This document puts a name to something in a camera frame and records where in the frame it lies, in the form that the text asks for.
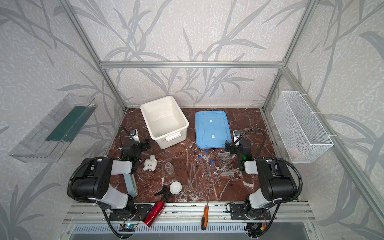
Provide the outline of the clear test tube rack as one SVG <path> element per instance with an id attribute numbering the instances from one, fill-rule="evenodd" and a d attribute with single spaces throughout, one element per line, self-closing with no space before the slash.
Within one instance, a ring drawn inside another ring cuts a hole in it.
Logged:
<path id="1" fill-rule="evenodd" d="M 231 155 L 229 152 L 218 153 L 219 159 L 219 173 L 222 177 L 233 176 L 235 168 L 233 165 L 235 155 Z"/>

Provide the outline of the blue capped test tube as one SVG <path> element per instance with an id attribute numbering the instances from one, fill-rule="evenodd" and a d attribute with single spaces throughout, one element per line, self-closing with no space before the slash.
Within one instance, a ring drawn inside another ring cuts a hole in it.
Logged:
<path id="1" fill-rule="evenodd" d="M 205 176 L 206 180 L 209 181 L 210 178 L 209 178 L 209 174 L 208 174 L 208 171 L 207 171 L 204 159 L 203 159 L 203 157 L 201 155 L 199 155 L 198 157 L 199 157 L 199 160 L 200 160 L 200 166 L 203 169 L 204 176 Z"/>
<path id="2" fill-rule="evenodd" d="M 209 170 L 211 168 L 211 159 L 210 159 L 210 154 L 208 150 L 206 150 L 205 158 L 207 162 L 207 168 Z"/>
<path id="3" fill-rule="evenodd" d="M 214 177 L 217 180 L 218 185 L 221 186 L 222 183 L 221 183 L 220 176 L 219 176 L 219 173 L 218 173 L 218 169 L 217 169 L 217 167 L 215 165 L 214 160 L 211 160 L 211 169 L 212 169 L 212 172 L 214 174 Z"/>

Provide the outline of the clear glass beaker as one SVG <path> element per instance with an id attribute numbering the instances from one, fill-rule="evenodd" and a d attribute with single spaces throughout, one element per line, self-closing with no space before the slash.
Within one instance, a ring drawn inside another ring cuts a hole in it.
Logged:
<path id="1" fill-rule="evenodd" d="M 170 162 L 166 163 L 166 164 L 165 164 L 165 171 L 166 171 L 166 173 L 167 173 L 168 175 L 173 174 L 174 171 L 175 171 L 175 170 L 174 170 L 174 166 L 173 166 L 173 164 L 170 163 Z"/>

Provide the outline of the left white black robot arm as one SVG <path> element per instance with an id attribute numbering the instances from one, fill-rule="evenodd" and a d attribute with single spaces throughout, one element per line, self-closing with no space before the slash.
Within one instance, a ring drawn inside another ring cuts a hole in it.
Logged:
<path id="1" fill-rule="evenodd" d="M 102 210 L 137 211 L 131 195 L 110 185 L 111 176 L 132 175 L 140 163 L 140 154 L 151 148 L 149 139 L 143 143 L 134 139 L 122 147 L 122 158 L 87 158 L 71 175 L 67 195 L 77 202 L 99 205 Z"/>

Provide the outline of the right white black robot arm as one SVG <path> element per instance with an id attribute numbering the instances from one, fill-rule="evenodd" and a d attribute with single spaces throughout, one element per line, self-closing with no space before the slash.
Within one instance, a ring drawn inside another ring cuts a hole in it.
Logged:
<path id="1" fill-rule="evenodd" d="M 246 197 L 245 210 L 251 212 L 296 200 L 303 190 L 298 169 L 281 158 L 253 158 L 251 142 L 237 139 L 225 148 L 238 157 L 238 167 L 248 175 L 257 175 L 260 188 Z"/>

